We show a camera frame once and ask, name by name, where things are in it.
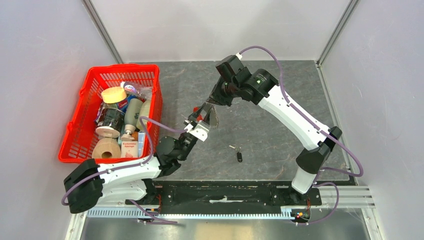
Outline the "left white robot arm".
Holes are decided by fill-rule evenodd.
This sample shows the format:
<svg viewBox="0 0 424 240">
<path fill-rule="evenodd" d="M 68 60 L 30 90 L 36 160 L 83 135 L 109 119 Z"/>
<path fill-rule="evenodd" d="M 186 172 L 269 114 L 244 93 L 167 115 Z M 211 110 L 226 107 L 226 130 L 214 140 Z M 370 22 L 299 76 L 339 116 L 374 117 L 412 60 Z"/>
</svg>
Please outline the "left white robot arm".
<svg viewBox="0 0 424 240">
<path fill-rule="evenodd" d="M 169 176 L 181 167 L 198 141 L 208 138 L 217 121 L 216 109 L 203 103 L 185 120 L 184 129 L 174 129 L 178 138 L 162 137 L 146 157 L 119 163 L 97 163 L 89 158 L 80 163 L 63 181 L 61 204 L 72 214 L 109 202 L 142 201 L 152 204 L 157 191 L 152 180 Z"/>
</svg>

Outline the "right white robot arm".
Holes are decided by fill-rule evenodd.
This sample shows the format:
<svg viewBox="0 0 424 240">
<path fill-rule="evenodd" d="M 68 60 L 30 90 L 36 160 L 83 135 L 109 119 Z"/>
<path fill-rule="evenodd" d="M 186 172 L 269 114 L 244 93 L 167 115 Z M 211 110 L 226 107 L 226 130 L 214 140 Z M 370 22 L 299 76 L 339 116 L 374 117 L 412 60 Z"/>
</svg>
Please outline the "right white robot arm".
<svg viewBox="0 0 424 240">
<path fill-rule="evenodd" d="M 309 198 L 308 191 L 342 130 L 328 127 L 292 98 L 284 98 L 279 81 L 265 69 L 250 72 L 236 55 L 227 56 L 215 67 L 220 77 L 209 95 L 209 103 L 229 107 L 235 98 L 252 102 L 272 114 L 300 140 L 304 149 L 296 158 L 298 168 L 288 197 L 292 203 L 302 204 Z"/>
</svg>

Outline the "grey red key holder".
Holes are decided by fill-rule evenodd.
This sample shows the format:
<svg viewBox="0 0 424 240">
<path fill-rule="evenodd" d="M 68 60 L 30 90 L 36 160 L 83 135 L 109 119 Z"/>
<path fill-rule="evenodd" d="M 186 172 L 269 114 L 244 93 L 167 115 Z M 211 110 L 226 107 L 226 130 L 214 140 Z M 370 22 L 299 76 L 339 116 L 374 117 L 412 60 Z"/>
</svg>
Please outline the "grey red key holder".
<svg viewBox="0 0 424 240">
<path fill-rule="evenodd" d="M 215 106 L 213 104 L 211 104 L 211 105 L 213 107 L 213 112 L 212 112 L 211 120 L 210 120 L 210 123 L 212 124 L 212 126 L 210 126 L 210 127 L 212 129 L 217 129 L 219 127 L 219 118 L 218 118 Z"/>
</svg>

